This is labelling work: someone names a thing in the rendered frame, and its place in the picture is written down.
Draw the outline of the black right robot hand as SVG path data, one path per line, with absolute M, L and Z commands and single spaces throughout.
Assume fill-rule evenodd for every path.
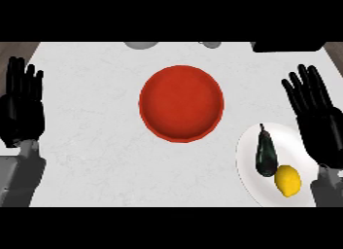
M 306 152 L 318 164 L 343 169 L 343 112 L 333 105 L 326 84 L 314 65 L 297 66 L 281 80 Z

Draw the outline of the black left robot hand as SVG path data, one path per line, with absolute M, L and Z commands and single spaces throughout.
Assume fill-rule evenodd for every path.
M 42 103 L 43 71 L 11 57 L 6 70 L 6 92 L 0 96 L 0 139 L 8 148 L 25 140 L 39 140 L 45 131 Z

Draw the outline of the white plate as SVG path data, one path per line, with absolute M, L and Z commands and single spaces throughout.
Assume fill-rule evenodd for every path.
M 256 170 L 256 152 L 260 125 L 244 131 L 235 149 L 235 167 L 240 180 L 253 200 L 263 207 L 315 207 L 311 191 L 312 181 L 318 178 L 318 165 L 306 153 L 300 133 L 290 126 L 265 123 L 280 165 L 290 165 L 299 172 L 302 188 L 299 193 L 286 197 L 274 183 L 274 177 L 263 177 Z

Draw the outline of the yellow lemon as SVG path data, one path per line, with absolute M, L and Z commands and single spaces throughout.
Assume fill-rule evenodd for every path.
M 294 196 L 302 188 L 297 170 L 290 165 L 281 165 L 274 174 L 274 183 L 286 197 Z

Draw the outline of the red bowl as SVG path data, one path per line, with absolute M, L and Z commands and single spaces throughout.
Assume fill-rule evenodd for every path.
M 212 75 L 190 65 L 161 69 L 139 93 L 139 116 L 164 140 L 188 143 L 216 128 L 224 110 L 221 86 Z

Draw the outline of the dark green eggplant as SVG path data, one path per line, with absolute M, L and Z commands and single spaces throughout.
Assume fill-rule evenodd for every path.
M 275 174 L 278 166 L 275 148 L 265 126 L 260 125 L 259 144 L 256 152 L 256 170 L 263 177 Z

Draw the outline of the black appliance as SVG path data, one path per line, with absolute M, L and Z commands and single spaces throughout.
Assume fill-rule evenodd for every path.
M 324 42 L 253 42 L 252 48 L 255 53 L 293 53 L 315 52 L 324 46 Z

